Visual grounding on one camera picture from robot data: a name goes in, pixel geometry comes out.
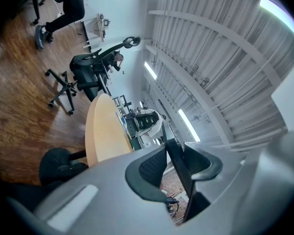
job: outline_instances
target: wooden floor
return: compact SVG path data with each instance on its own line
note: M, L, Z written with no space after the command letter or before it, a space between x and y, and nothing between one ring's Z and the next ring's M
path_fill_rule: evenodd
M52 21L57 10L51 0L40 7L40 24ZM58 83L45 77L49 68L69 71L74 55L85 53L84 35L70 27L54 33L54 42L38 51L34 43L35 19L31 4L6 22L0 36L0 177L8 182L39 184L42 156L51 148L72 152L83 149L86 115L90 105L83 92L74 98L75 113L70 116L66 95L53 109L48 101L57 93ZM81 25L74 25L83 34Z

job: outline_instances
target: white wall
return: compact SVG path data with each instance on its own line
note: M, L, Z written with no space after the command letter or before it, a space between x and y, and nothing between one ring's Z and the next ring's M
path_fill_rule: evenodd
M84 24L92 51L99 47L106 50L129 36L139 36L142 40L144 39L147 0L84 0L84 4ZM98 32L93 30L98 13L103 13L105 18L111 21L109 29L106 30L104 43ZM131 108L139 107L139 101L142 100L143 51L138 49L133 47L121 50L121 54L124 55L122 69L119 72L114 70L111 74L112 85L108 86L112 95L125 95L126 100L132 102Z

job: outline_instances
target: person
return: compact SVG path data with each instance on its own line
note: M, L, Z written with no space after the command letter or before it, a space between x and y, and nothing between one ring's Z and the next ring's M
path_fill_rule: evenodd
M103 58L103 64L106 67L107 72L113 73L112 67L114 67L117 71L120 71L121 64L124 60L124 56L120 54L120 52L110 53L106 57Z
M53 42L53 32L59 30L85 16L84 0L62 0L64 14L46 25L36 26L35 40L38 49L44 49L45 41Z

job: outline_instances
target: chair base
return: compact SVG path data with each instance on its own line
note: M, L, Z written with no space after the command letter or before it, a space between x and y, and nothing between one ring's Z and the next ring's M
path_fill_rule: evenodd
M62 95L64 92L66 92L68 100L70 102L70 106L72 108L70 111L68 111L68 113L70 115L73 115L73 113L74 113L74 105L73 105L72 96L76 96L76 93L77 93L77 91L74 90L74 86L75 86L76 82L73 82L73 83L68 82L68 75L67 75L66 71L62 73L62 76L64 77L64 80L62 78L60 78L51 69L47 70L46 73L45 73L46 76L50 76L50 74L62 85L62 90L59 91L59 93L52 100L49 101L48 106L52 108L54 106L54 101L57 100L59 98L59 96Z

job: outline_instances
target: chair seat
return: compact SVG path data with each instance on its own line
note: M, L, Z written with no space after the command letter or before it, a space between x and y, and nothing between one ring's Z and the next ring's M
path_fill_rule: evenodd
M71 71L74 73L74 79L80 84L98 82L97 77L94 75L91 66L72 67ZM98 94L99 87L84 89L84 92L90 101L93 101Z

